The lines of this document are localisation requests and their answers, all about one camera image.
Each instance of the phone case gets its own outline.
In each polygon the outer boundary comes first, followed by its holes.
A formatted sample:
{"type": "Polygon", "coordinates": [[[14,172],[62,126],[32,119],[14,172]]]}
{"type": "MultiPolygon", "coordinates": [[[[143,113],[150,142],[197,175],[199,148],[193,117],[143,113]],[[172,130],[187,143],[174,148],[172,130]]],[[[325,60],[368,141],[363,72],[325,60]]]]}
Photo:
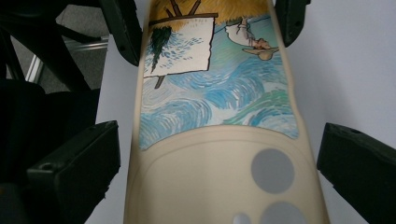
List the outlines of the phone case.
{"type": "Polygon", "coordinates": [[[328,223],[272,1],[151,0],[124,223],[328,223]]]}

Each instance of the gray floor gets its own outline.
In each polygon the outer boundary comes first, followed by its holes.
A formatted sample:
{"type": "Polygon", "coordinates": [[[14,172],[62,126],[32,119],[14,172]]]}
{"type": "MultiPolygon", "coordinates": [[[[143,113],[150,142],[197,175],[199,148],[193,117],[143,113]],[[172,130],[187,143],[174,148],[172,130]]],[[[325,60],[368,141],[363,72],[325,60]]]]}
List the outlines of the gray floor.
{"type": "MultiPolygon", "coordinates": [[[[100,8],[68,6],[57,18],[57,22],[84,35],[108,35],[106,22],[100,8]]],[[[13,39],[13,44],[17,51],[22,71],[26,75],[33,59],[33,53],[15,39],[13,39]]],[[[92,89],[100,88],[106,49],[75,51],[71,52],[71,55],[87,80],[88,85],[92,89]]],[[[44,88],[46,93],[68,91],[66,86],[45,65],[38,84],[44,88]]]]}

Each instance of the black clamp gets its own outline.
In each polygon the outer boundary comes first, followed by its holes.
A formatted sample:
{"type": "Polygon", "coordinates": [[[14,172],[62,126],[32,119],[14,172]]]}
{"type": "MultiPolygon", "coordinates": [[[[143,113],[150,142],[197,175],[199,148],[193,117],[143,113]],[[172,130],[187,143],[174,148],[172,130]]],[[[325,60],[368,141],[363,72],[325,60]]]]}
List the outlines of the black clamp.
{"type": "Polygon", "coordinates": [[[305,6],[310,3],[311,0],[276,0],[275,10],[285,47],[303,30],[305,6]]]}

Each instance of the black plastic bracket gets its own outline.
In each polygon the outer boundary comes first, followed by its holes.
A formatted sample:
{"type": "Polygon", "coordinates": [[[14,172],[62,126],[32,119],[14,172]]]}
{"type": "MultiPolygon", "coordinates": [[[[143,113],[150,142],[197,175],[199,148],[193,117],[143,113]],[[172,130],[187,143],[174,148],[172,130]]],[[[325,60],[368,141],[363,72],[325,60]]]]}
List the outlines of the black plastic bracket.
{"type": "Polygon", "coordinates": [[[304,27],[305,7],[311,0],[276,0],[275,10],[285,47],[290,46],[304,27]]]}
{"type": "Polygon", "coordinates": [[[327,123],[318,169],[367,222],[396,220],[394,148],[357,130],[327,123]]]}

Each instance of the cartoon character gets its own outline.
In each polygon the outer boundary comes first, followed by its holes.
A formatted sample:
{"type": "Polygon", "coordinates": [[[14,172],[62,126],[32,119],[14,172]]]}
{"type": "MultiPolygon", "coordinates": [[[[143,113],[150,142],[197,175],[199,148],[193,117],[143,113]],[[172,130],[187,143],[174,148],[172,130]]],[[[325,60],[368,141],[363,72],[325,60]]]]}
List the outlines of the cartoon character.
{"type": "Polygon", "coordinates": [[[243,49],[244,52],[257,54],[264,61],[272,59],[273,54],[279,50],[278,48],[272,48],[263,38],[255,38],[250,31],[248,18],[227,21],[225,31],[228,34],[228,38],[234,43],[253,47],[253,49],[243,49]]]}

